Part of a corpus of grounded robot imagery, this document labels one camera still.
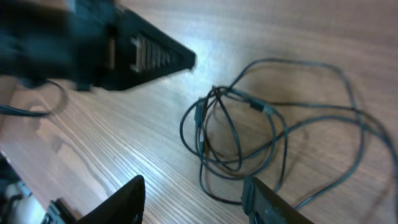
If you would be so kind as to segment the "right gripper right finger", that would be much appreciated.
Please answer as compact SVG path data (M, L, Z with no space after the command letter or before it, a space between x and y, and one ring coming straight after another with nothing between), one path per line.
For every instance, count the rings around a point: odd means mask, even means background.
M241 199L250 224L313 224L257 177L244 180Z

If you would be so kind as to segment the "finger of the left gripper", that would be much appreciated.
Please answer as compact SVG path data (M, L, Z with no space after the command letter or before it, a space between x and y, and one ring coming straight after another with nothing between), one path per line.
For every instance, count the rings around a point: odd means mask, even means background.
M195 66L196 54L129 9L118 9L112 68L104 68L94 86L124 91Z

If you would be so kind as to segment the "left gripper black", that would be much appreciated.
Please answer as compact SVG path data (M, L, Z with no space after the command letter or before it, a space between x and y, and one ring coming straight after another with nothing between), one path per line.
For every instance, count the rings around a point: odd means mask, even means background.
M110 73L115 1L73 1L71 10L33 1L1 1L1 74L36 87L69 80L77 90L101 86Z

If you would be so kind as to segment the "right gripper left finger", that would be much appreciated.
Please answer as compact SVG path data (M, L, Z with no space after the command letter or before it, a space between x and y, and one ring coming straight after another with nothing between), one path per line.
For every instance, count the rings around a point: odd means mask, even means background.
M145 200L145 180L143 176L137 175L76 223L141 224Z

